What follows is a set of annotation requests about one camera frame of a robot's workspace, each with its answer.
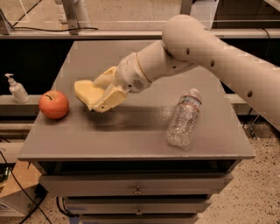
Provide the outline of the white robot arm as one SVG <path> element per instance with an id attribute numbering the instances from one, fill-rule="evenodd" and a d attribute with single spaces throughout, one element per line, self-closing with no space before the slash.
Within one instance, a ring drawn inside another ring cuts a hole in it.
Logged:
<path id="1" fill-rule="evenodd" d="M 89 108 L 105 112 L 122 103 L 128 92 L 139 93 L 159 78 L 196 66 L 214 74 L 280 130 L 280 68 L 226 44 L 187 15 L 172 17 L 159 41 L 100 75 L 94 84 L 105 92 Z"/>

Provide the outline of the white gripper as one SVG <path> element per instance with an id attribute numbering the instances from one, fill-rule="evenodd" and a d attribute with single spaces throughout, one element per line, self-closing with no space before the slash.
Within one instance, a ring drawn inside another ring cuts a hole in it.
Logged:
<path id="1" fill-rule="evenodd" d="M 106 89 L 92 107 L 92 110 L 100 113 L 122 104 L 127 98 L 128 90 L 131 93 L 140 93 L 151 86 L 142 71 L 136 52 L 123 58 L 117 67 L 112 66 L 100 74 L 94 84 L 98 88 Z"/>

